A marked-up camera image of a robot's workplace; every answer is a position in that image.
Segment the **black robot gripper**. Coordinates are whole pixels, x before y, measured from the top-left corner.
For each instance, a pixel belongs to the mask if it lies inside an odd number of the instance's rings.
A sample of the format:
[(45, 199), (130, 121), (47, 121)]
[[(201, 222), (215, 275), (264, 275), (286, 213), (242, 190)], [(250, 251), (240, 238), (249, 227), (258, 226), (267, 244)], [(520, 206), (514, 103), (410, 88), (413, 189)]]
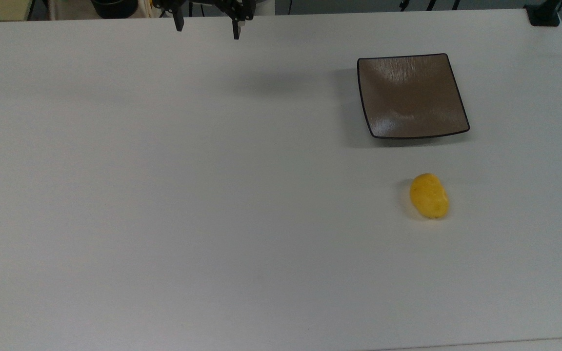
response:
[(257, 10), (256, 0), (154, 0), (153, 9), (157, 9), (164, 17), (172, 17), (176, 30), (181, 32), (184, 18), (193, 17), (194, 13), (204, 17), (207, 14), (226, 16), (232, 19), (234, 40), (241, 35), (241, 21), (252, 20)]

